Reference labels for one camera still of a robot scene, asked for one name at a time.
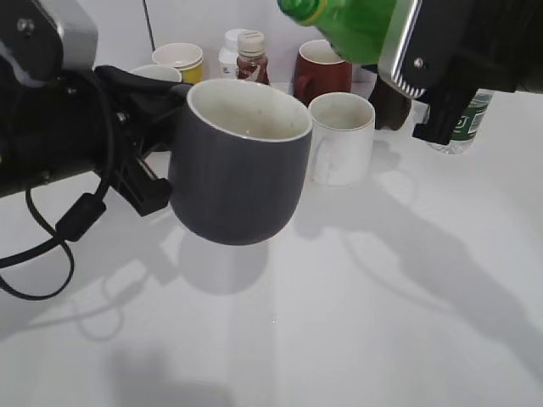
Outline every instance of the green bottle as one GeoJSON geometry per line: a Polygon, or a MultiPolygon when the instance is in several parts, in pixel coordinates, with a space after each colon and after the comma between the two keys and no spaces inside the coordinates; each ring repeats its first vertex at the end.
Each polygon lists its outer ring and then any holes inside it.
{"type": "Polygon", "coordinates": [[[396,0],[278,0],[299,25],[314,25],[336,52],[356,64],[379,61],[396,0]]]}

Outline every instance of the yellow cup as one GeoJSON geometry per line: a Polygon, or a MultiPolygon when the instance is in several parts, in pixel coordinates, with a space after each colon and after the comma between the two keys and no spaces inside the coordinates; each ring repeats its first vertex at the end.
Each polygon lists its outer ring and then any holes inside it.
{"type": "Polygon", "coordinates": [[[186,83],[202,81],[204,51],[197,45],[184,42],[164,45],[154,51],[153,61],[179,70],[186,83]]]}

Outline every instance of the gray mug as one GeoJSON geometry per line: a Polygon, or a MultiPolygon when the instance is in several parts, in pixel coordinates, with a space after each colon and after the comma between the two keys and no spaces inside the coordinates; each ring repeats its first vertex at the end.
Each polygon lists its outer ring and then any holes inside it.
{"type": "Polygon", "coordinates": [[[304,186],[312,118],[270,86],[219,79],[191,88],[171,146],[171,206],[197,235],[249,245],[279,233],[304,186]]]}

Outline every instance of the white bottle cap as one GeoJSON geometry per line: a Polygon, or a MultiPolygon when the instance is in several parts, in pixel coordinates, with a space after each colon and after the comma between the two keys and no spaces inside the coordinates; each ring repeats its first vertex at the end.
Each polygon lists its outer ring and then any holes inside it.
{"type": "Polygon", "coordinates": [[[226,47],[233,53],[238,53],[238,37],[239,34],[246,32],[244,28],[236,28],[234,30],[229,30],[224,35],[224,42],[226,47]]]}
{"type": "Polygon", "coordinates": [[[245,57],[258,57],[266,50],[266,38],[260,31],[245,31],[238,37],[238,52],[245,57]]]}

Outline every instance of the plastic bottle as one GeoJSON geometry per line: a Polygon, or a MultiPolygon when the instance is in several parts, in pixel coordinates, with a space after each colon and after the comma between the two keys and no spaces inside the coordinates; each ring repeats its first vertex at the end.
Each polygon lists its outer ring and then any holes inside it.
{"type": "Polygon", "coordinates": [[[477,136],[479,127],[483,123],[484,115],[493,97],[494,91],[487,91],[485,89],[478,91],[466,109],[466,112],[460,118],[449,145],[442,146],[431,142],[428,145],[443,154],[458,155],[465,153],[472,147],[475,136],[477,136]]]}
{"type": "Polygon", "coordinates": [[[270,85],[266,39],[259,31],[246,31],[238,37],[238,79],[270,85]]]}
{"type": "Polygon", "coordinates": [[[278,0],[299,25],[314,25],[350,62],[379,61],[396,0],[278,0]]]}
{"type": "Polygon", "coordinates": [[[238,37],[239,34],[247,30],[243,28],[237,28],[235,30],[229,30],[224,35],[224,47],[222,47],[219,53],[219,65],[221,66],[222,78],[237,78],[238,71],[238,37]]]}

